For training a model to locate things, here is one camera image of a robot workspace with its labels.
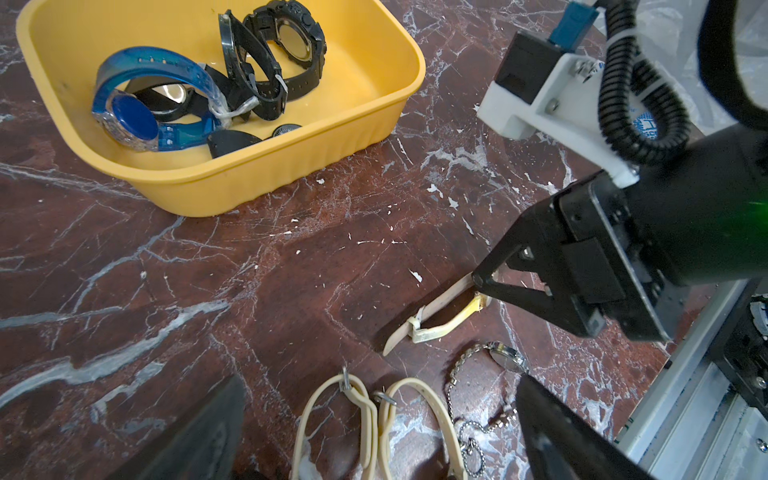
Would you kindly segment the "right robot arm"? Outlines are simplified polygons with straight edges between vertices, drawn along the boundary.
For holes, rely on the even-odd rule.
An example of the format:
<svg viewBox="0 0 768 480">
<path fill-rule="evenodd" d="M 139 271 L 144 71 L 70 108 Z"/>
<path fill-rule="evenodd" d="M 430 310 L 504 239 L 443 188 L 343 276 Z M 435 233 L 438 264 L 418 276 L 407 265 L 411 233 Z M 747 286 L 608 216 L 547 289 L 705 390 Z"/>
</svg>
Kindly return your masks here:
<svg viewBox="0 0 768 480">
<path fill-rule="evenodd" d="M 642 50 L 633 1 L 570 3 L 555 30 L 513 37 L 478 116 L 542 132 L 597 166 L 520 214 L 475 289 L 583 338 L 675 335 L 689 289 L 767 272 L 767 110 L 737 66 L 738 5 L 711 1 L 699 76 L 732 117 L 692 140 L 688 111 Z"/>
</svg>

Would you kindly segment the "chunky black watch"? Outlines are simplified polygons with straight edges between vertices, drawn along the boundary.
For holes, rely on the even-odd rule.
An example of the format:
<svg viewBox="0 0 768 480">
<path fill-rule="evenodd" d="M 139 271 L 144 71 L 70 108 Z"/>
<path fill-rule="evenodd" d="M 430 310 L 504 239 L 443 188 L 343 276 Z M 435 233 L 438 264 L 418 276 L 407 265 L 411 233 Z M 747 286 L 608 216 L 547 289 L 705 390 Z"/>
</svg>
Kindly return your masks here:
<svg viewBox="0 0 768 480">
<path fill-rule="evenodd" d="M 319 86 L 327 43 L 321 25 L 299 1 L 270 1 L 243 20 L 257 38 L 279 46 L 304 71 L 285 78 L 287 100 L 298 100 Z"/>
</svg>

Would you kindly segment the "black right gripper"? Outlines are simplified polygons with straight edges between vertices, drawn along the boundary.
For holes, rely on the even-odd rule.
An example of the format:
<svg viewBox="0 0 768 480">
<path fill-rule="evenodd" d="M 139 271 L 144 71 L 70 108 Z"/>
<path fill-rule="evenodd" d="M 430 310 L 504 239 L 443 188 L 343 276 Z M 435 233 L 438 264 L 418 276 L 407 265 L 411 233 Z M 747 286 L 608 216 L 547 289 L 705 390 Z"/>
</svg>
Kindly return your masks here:
<svg viewBox="0 0 768 480">
<path fill-rule="evenodd" d="M 581 338 L 607 320 L 674 339 L 687 290 L 643 257 L 624 191 L 599 172 L 526 209 L 472 273 L 476 289 Z"/>
</svg>

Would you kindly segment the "thin black watch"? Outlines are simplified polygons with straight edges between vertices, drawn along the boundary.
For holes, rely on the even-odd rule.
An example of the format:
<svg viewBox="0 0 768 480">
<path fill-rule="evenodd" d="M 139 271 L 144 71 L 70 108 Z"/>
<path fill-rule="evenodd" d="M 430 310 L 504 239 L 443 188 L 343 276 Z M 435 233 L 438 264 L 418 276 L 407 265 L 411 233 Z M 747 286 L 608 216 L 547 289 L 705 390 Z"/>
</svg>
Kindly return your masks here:
<svg viewBox="0 0 768 480">
<path fill-rule="evenodd" d="M 229 105 L 239 107 L 247 99 L 244 88 L 236 85 L 215 69 L 209 74 L 221 91 L 228 96 Z M 160 122 L 173 122 L 186 115 L 202 117 L 206 100 L 191 85 L 176 83 L 165 77 L 144 77 L 131 80 L 126 91 L 144 103 Z M 262 139 L 237 130 L 221 130 L 206 136 L 206 144 L 213 158 L 262 142 Z"/>
</svg>

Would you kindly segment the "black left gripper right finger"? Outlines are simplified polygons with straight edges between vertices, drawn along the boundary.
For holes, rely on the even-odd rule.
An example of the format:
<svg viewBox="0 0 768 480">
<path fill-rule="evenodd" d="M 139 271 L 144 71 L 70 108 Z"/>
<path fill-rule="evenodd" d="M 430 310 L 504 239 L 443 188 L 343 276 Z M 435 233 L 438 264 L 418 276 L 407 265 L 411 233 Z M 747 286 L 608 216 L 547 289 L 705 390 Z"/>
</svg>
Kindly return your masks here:
<svg viewBox="0 0 768 480">
<path fill-rule="evenodd" d="M 530 375 L 516 391 L 517 414 L 533 479 L 649 479 Z"/>
</svg>

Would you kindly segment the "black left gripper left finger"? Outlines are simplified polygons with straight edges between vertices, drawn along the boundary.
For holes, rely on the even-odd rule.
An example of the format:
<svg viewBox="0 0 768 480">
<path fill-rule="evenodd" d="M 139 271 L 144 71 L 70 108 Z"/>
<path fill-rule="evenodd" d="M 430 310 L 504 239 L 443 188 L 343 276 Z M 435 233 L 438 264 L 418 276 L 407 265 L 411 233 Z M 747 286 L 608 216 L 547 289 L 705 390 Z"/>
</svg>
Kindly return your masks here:
<svg viewBox="0 0 768 480">
<path fill-rule="evenodd" d="M 245 387 L 226 378 L 110 479 L 229 479 L 244 422 Z"/>
</svg>

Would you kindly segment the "blue translucent watch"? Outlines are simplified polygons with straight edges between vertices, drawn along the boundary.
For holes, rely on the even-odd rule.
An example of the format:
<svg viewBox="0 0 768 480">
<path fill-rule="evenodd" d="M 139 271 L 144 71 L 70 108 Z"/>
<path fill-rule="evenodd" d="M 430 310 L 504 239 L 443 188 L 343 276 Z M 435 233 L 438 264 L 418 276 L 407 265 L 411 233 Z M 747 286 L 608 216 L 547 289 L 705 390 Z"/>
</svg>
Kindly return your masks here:
<svg viewBox="0 0 768 480">
<path fill-rule="evenodd" d="M 135 151 L 178 151 L 228 126 L 226 96 L 194 61 L 155 47 L 131 47 L 99 67 L 92 114 Z"/>
</svg>

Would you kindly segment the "black strap watch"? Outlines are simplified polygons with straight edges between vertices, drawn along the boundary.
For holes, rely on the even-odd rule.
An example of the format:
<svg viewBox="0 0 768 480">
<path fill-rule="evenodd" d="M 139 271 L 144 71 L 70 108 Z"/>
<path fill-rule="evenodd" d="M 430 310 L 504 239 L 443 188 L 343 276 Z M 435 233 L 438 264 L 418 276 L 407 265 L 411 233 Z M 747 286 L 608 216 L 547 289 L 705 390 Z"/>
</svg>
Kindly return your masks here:
<svg viewBox="0 0 768 480">
<path fill-rule="evenodd" d="M 232 86 L 226 93 L 232 110 L 252 112 L 266 121 L 285 111 L 287 85 L 269 46 L 239 21 L 231 10 L 218 16 L 221 46 Z"/>
</svg>

